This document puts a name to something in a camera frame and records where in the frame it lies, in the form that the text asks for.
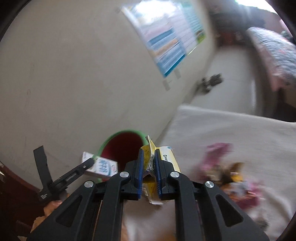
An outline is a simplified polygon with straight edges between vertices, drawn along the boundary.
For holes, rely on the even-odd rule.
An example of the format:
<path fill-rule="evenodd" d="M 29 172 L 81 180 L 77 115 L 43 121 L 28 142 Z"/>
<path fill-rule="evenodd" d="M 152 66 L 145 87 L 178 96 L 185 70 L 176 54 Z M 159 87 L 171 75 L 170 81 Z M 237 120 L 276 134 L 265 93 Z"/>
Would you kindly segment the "left hand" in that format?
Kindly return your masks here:
<path fill-rule="evenodd" d="M 55 209 L 57 209 L 62 204 L 62 202 L 63 202 L 62 200 L 54 200 L 49 202 L 43 208 L 44 215 L 39 216 L 34 220 L 30 233 L 32 233 Z"/>

